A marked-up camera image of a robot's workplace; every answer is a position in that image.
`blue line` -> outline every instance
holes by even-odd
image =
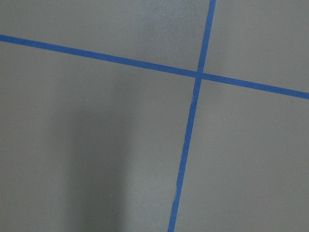
[[[187,128],[186,128],[185,136],[184,136],[183,152],[182,152],[182,156],[180,159],[178,177],[177,177],[177,182],[176,182],[176,194],[175,194],[175,199],[173,201],[172,210],[171,210],[171,214],[169,218],[168,232],[174,232],[175,230],[178,207],[179,207],[179,202],[180,202],[180,195],[181,195],[182,188],[183,188],[184,172],[185,172],[185,167],[186,167],[187,159],[188,159],[188,152],[189,152],[192,129],[193,129],[193,124],[194,124],[194,119],[195,119],[195,113],[197,109],[197,100],[198,100],[199,90],[201,86],[201,81],[202,79],[196,78],[194,82],[193,96],[192,96],[192,101],[191,101],[191,106],[190,106],[190,111],[189,111]]]
[[[206,62],[206,53],[208,49],[208,43],[211,36],[211,26],[214,15],[214,9],[216,7],[216,0],[211,0],[209,3],[209,9],[207,13],[207,20],[205,24],[204,37],[202,42],[201,53],[199,55],[197,71],[199,73],[204,72],[204,66]]]
[[[65,47],[65,46],[55,45],[51,43],[43,43],[43,42],[34,41],[34,40],[27,40],[27,39],[17,38],[13,36],[7,36],[7,35],[0,34],[0,41],[12,43],[12,44],[36,47],[36,48],[55,51],[55,52],[61,52],[61,53],[76,55],[80,57],[105,60],[105,61],[109,61],[113,63],[125,64],[129,66],[151,69],[151,70],[156,70],[156,71],[161,71],[161,72],[166,72],[166,73],[173,73],[173,74],[184,75],[184,76],[189,76],[189,77],[196,77],[195,71],[174,68],[174,67],[170,67],[166,65],[154,64],[154,63],[149,63],[149,62],[135,60],[135,59],[117,57],[117,56],[107,55],[104,53],[85,51],[85,50],[81,50],[77,48]]]
[[[180,68],[175,68],[175,67],[170,67],[170,66],[160,65],[160,64],[154,64],[154,63],[144,62],[144,61],[135,60],[135,59],[111,56],[111,55],[107,55],[104,53],[90,52],[90,51],[85,51],[81,49],[64,47],[64,46],[50,44],[50,43],[42,43],[38,41],[27,40],[27,39],[22,39],[22,38],[7,36],[7,35],[1,35],[1,34],[0,34],[0,41],[12,43],[12,44],[19,44],[23,46],[36,47],[36,48],[55,51],[55,52],[61,52],[61,53],[76,55],[80,57],[105,60],[105,61],[109,61],[113,63],[125,64],[125,65],[129,65],[133,67],[156,70],[156,71],[165,72],[165,73],[177,74],[177,75],[188,76],[188,77],[193,77],[193,78],[201,77],[204,80],[210,80],[210,81],[215,81],[215,82],[220,82],[220,83],[225,83],[225,84],[230,84],[230,85],[235,85],[235,86],[254,88],[257,90],[288,95],[292,97],[309,99],[309,93],[307,92],[301,92],[301,91],[292,90],[288,88],[264,85],[260,83],[250,82],[250,81],[243,81],[243,80],[234,79],[230,77],[217,76],[217,75],[212,75],[212,74],[207,74],[207,73],[198,73],[198,72],[191,71],[191,70],[180,69]]]
[[[172,205],[172,209],[170,213],[168,232],[174,232],[175,226],[176,226],[179,202],[180,202],[180,197],[181,197],[182,188],[183,188],[185,168],[186,168],[187,160],[188,160],[188,153],[189,153],[189,148],[190,148],[194,119],[195,119],[195,114],[197,111],[198,96],[199,96],[199,91],[200,91],[201,82],[202,82],[201,74],[203,73],[204,65],[206,62],[206,55],[207,55],[209,38],[211,35],[211,25],[212,25],[212,20],[214,16],[215,5],[216,5],[216,0],[211,0],[209,3],[208,13],[207,13],[207,20],[206,20],[206,25],[205,25],[205,30],[204,30],[203,42],[201,46],[202,48],[201,48],[201,52],[200,52],[200,56],[198,60],[197,73],[199,75],[196,76],[196,79],[194,82],[193,96],[192,96],[192,101],[191,101],[191,106],[190,106],[190,111],[189,111],[187,128],[186,128],[186,132],[184,136],[184,142],[183,142],[183,152],[182,152],[182,156],[180,159],[180,165],[179,165],[177,182],[176,182],[176,195],[175,195],[175,199],[173,201],[173,205]]]
[[[309,93],[307,92],[301,92],[297,90],[281,88],[281,87],[276,87],[276,86],[269,86],[269,85],[264,85],[264,84],[255,83],[251,81],[243,81],[243,80],[238,80],[238,79],[223,77],[223,76],[217,76],[217,75],[207,74],[207,73],[202,73],[201,76],[202,76],[202,79],[204,80],[215,81],[215,82],[230,84],[234,86],[241,86],[241,87],[246,87],[246,88],[253,88],[257,90],[278,93],[278,94],[288,95],[288,96],[297,97],[297,98],[309,99]]]

